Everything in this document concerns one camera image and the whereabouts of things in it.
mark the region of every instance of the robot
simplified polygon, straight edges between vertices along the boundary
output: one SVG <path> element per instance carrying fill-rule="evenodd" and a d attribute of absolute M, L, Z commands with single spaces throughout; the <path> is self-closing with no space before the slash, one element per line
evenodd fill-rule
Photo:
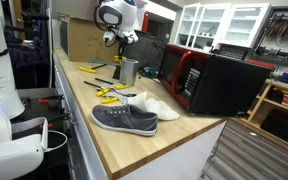
<path fill-rule="evenodd" d="M 0 179 L 14 179 L 33 171 L 41 164 L 44 152 L 48 150 L 48 129 L 47 120 L 37 118 L 35 123 L 44 123 L 42 135 L 33 134 L 12 139 L 12 133 L 17 130 L 11 125 L 10 119 L 20 115 L 25 108 L 15 89 L 3 29 L 4 14 L 0 2 Z"/>
<path fill-rule="evenodd" d="M 100 19 L 108 25 L 106 29 L 103 29 L 105 44 L 116 36 L 115 43 L 120 44 L 119 55 L 121 55 L 125 45 L 133 44 L 138 40 L 133 30 L 137 10 L 135 2 L 133 0 L 102 0 L 96 7 L 95 13 L 97 9 Z M 20 124 L 11 124 L 10 119 L 20 115 L 25 108 L 15 88 L 3 29 L 4 14 L 0 2 L 0 179 L 14 179 L 36 169 L 43 161 L 44 153 L 55 148 L 47 147 L 48 124 L 45 118 L 30 120 L 32 127 L 43 124 L 42 134 L 12 139 L 12 133 L 21 128 L 18 128 Z"/>
<path fill-rule="evenodd" d="M 106 29 L 99 26 L 97 13 L 100 20 L 107 25 Z M 137 6 L 134 0 L 101 0 L 94 11 L 94 21 L 98 28 L 105 31 L 103 41 L 107 47 L 119 44 L 118 55 L 122 56 L 124 47 L 138 41 L 133 29 L 136 21 Z M 115 42 L 107 45 L 115 36 Z"/>

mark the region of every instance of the black microwave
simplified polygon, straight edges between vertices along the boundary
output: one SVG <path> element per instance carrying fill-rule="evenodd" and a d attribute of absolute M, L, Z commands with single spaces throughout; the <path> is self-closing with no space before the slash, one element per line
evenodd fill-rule
<path fill-rule="evenodd" d="M 272 69 L 167 44 L 158 79 L 192 114 L 247 112 Z"/>

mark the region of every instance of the cabinet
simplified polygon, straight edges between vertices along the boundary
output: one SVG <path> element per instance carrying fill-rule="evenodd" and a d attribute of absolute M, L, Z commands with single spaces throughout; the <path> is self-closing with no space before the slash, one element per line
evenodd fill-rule
<path fill-rule="evenodd" d="M 216 45 L 229 7 L 229 3 L 184 6 L 174 43 L 209 51 Z"/>
<path fill-rule="evenodd" d="M 53 54 L 55 71 L 55 89 L 57 94 L 63 94 L 62 101 L 65 111 L 70 113 L 70 123 L 65 124 L 71 130 L 67 148 L 69 153 L 69 172 L 72 180 L 79 179 L 107 179 L 107 174 L 101 163 L 82 114 L 74 100 L 72 90 L 61 67 L 61 56 Z"/>
<path fill-rule="evenodd" d="M 233 5 L 220 43 L 252 48 L 269 9 L 269 3 Z"/>
<path fill-rule="evenodd" d="M 198 19 L 201 4 L 191 4 L 183 7 L 181 19 L 175 35 L 175 44 L 188 46 L 190 37 L 193 33 L 193 26 Z"/>
<path fill-rule="evenodd" d="M 274 125 L 274 128 L 276 128 L 276 125 L 282 126 L 282 124 L 284 124 L 284 127 L 281 127 L 281 132 L 277 132 L 278 134 L 267 131 L 267 128 L 264 128 L 263 126 L 264 123 L 265 126 L 267 126 L 268 120 L 271 120 L 270 116 L 272 112 L 278 111 L 280 112 L 279 114 L 283 113 L 288 115 L 288 106 L 282 104 L 284 94 L 288 94 L 288 84 L 267 80 L 263 92 L 256 97 L 253 105 L 247 112 L 248 117 L 235 120 L 252 129 L 256 133 L 288 149 L 288 140 L 278 136 L 278 134 L 288 133 L 288 118 L 284 118 L 284 122 L 281 122 L 280 124 L 278 124 L 279 121 L 277 119 L 275 122 L 273 121 L 272 125 Z"/>

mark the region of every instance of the glass cabinet door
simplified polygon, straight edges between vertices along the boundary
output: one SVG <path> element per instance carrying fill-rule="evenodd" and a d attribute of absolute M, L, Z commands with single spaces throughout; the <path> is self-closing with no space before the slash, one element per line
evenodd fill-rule
<path fill-rule="evenodd" d="M 269 3 L 233 5 L 230 22 L 221 42 L 244 47 L 253 46 L 269 7 Z"/>
<path fill-rule="evenodd" d="M 189 46 L 199 7 L 200 3 L 184 6 L 175 36 L 175 44 Z"/>
<path fill-rule="evenodd" d="M 222 20 L 228 14 L 230 4 L 204 5 L 197 28 L 193 29 L 192 48 L 209 51 L 214 45 L 217 33 L 222 29 Z"/>

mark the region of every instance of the wooden countertop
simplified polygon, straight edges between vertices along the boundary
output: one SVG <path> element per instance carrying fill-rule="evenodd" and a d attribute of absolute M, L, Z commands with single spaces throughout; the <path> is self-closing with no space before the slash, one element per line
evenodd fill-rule
<path fill-rule="evenodd" d="M 131 90 L 135 93 L 147 91 L 148 96 L 165 102 L 179 113 L 180 118 L 175 121 L 159 121 L 157 133 L 152 137 L 104 130 L 90 117 L 92 108 L 100 104 L 102 98 L 95 96 L 96 88 L 83 82 L 100 84 L 94 79 L 98 77 L 118 83 L 117 80 L 112 79 L 115 68 L 106 66 L 97 69 L 97 74 L 87 73 L 80 71 L 78 67 L 96 65 L 88 62 L 70 62 L 62 49 L 55 49 L 54 52 L 60 61 L 109 179 L 118 179 L 224 122 L 224 119 L 218 117 L 197 117 L 186 114 L 161 84 L 141 78 L 136 79 L 135 86 Z M 116 105 L 121 104 L 119 102 L 108 104 L 108 106 Z"/>

